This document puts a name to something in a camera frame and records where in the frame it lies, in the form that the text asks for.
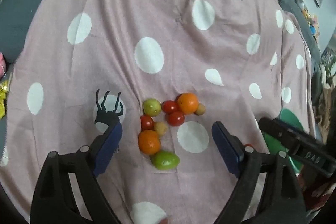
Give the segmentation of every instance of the metal screw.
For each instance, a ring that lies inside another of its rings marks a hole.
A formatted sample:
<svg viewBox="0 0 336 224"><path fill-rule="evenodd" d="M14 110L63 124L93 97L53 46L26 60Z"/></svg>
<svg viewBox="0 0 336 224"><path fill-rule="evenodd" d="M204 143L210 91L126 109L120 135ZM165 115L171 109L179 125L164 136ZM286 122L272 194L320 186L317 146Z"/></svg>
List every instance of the metal screw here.
<svg viewBox="0 0 336 224"><path fill-rule="evenodd" d="M248 153L252 153L254 151L254 148L251 146L245 146L245 151Z"/></svg>
<svg viewBox="0 0 336 224"><path fill-rule="evenodd" d="M80 148L81 152L85 153L87 151L89 151L89 147L87 145L83 145L81 148Z"/></svg>
<svg viewBox="0 0 336 224"><path fill-rule="evenodd" d="M49 154L48 154L48 157L50 158L53 158L56 156L56 151L51 151Z"/></svg>
<svg viewBox="0 0 336 224"><path fill-rule="evenodd" d="M280 156L281 158L286 158L287 154L286 154L286 152L284 152L284 151L279 151L279 156Z"/></svg>

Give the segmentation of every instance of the wall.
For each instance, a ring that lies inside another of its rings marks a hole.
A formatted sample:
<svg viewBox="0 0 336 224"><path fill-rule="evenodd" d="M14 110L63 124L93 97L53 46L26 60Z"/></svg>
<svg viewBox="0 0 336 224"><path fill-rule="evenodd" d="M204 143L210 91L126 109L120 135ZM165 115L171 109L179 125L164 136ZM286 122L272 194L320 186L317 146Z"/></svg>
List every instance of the wall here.
<svg viewBox="0 0 336 224"><path fill-rule="evenodd" d="M311 15L317 15L320 25L319 48L321 54L328 45L336 26L336 0L322 0L318 7L314 0L304 0Z"/></svg>

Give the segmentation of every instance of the pink toy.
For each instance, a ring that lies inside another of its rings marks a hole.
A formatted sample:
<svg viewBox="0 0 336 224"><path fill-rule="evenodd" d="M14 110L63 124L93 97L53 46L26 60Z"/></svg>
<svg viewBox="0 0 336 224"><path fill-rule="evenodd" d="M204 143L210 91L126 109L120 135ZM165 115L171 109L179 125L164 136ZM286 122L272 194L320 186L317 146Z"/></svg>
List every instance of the pink toy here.
<svg viewBox="0 0 336 224"><path fill-rule="evenodd" d="M6 75L6 62L2 52L0 52L0 78Z"/></svg>

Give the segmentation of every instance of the blue gripper pad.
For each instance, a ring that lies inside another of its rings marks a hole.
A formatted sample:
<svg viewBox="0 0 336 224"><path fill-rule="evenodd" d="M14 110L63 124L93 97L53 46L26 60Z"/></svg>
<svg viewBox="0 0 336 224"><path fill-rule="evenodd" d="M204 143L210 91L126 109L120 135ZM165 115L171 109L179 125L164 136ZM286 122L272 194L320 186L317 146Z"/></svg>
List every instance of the blue gripper pad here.
<svg viewBox="0 0 336 224"><path fill-rule="evenodd" d="M212 138L229 172L239 178L240 163L244 159L244 152L221 122L215 122L212 125Z"/></svg>
<svg viewBox="0 0 336 224"><path fill-rule="evenodd" d="M109 136L106 138L96 156L95 169L93 171L95 177L98 177L98 175L106 171L106 168L110 163L114 152L118 149L122 133L123 128L121 123L118 122L110 132Z"/></svg>

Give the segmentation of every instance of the small tan fruit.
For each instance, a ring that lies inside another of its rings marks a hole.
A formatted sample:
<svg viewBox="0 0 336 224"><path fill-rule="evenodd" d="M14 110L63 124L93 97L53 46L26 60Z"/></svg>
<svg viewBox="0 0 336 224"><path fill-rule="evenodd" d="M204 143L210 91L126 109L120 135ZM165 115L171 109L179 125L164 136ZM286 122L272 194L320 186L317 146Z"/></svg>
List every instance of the small tan fruit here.
<svg viewBox="0 0 336 224"><path fill-rule="evenodd" d="M205 105L198 104L198 107L197 107L197 110L195 111L195 114L199 115L199 116L203 115L205 113L205 110L206 110Z"/></svg>
<svg viewBox="0 0 336 224"><path fill-rule="evenodd" d="M154 130L159 135L159 137L162 137L163 135L165 135L165 133L167 132L167 128L168 127L165 122L155 122L154 123Z"/></svg>

